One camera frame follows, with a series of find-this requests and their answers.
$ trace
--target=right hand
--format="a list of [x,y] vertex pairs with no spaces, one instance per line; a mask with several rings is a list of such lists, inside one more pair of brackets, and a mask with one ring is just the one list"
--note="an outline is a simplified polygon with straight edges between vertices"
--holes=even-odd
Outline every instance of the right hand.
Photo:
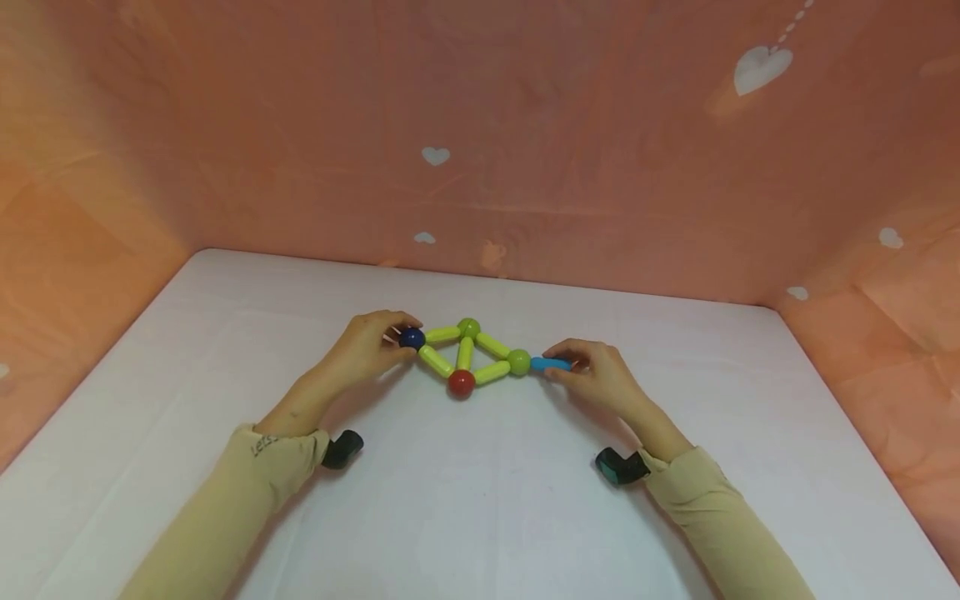
[[677,425],[636,383],[620,351],[613,346],[568,339],[543,356],[572,362],[572,372],[547,369],[544,374],[574,395],[613,411],[634,430],[652,456],[669,463],[693,448]]
[[573,363],[573,371],[547,369],[548,379],[563,384],[574,395],[613,411],[627,420],[639,404],[650,401],[636,382],[620,351],[603,342],[569,338],[543,353]]

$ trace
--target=hand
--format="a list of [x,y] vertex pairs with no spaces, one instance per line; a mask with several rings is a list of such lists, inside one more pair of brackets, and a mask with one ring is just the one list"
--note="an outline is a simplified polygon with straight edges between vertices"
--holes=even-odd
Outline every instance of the hand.
[[651,456],[669,463],[693,448],[677,425],[643,391],[620,351],[613,346],[567,339],[543,356],[572,362],[571,372],[547,369],[544,374],[572,394],[623,419]]
[[563,384],[576,396],[613,411],[621,419],[627,420],[638,404],[650,401],[613,346],[569,338],[543,356],[573,363],[571,372],[547,369],[547,378]]
[[312,433],[337,396],[417,356],[413,348],[397,344],[398,330],[406,327],[423,324],[405,312],[390,310],[351,319],[324,359],[301,375],[253,430],[281,437]]
[[324,360],[307,374],[320,373],[341,390],[378,377],[417,357],[413,348],[397,344],[399,331],[407,327],[423,327],[423,323],[403,311],[378,310],[357,315],[350,319]]

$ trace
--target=beige sleeve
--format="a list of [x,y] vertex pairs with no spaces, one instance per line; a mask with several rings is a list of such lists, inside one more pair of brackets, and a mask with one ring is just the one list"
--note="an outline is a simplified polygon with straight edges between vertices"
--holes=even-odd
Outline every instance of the beige sleeve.
[[222,598],[267,520],[307,480],[329,441],[323,431],[277,438],[237,428],[120,600]]
[[808,600],[800,571],[702,448],[667,465],[640,450],[647,489],[684,531],[728,600]]

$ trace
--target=pink wall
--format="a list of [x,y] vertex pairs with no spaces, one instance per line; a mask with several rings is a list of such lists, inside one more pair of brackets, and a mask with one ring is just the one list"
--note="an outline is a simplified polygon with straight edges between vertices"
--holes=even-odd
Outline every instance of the pink wall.
[[0,8],[0,471],[192,249],[32,3]]
[[775,306],[960,568],[955,1],[43,6],[184,248]]

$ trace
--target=left hand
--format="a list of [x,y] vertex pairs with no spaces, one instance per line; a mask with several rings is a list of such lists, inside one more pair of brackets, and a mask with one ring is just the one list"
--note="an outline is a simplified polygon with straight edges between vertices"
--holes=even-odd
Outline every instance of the left hand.
[[397,344],[397,331],[406,327],[423,327],[423,323],[405,312],[392,310],[351,319],[324,359],[301,375],[253,430],[281,437],[312,433],[337,396],[417,356],[413,348]]
[[324,360],[305,376],[312,372],[322,373],[342,390],[378,377],[396,365],[417,357],[417,351],[413,348],[397,345],[398,332],[407,327],[423,327],[423,323],[401,310],[378,310],[357,315],[350,319]]

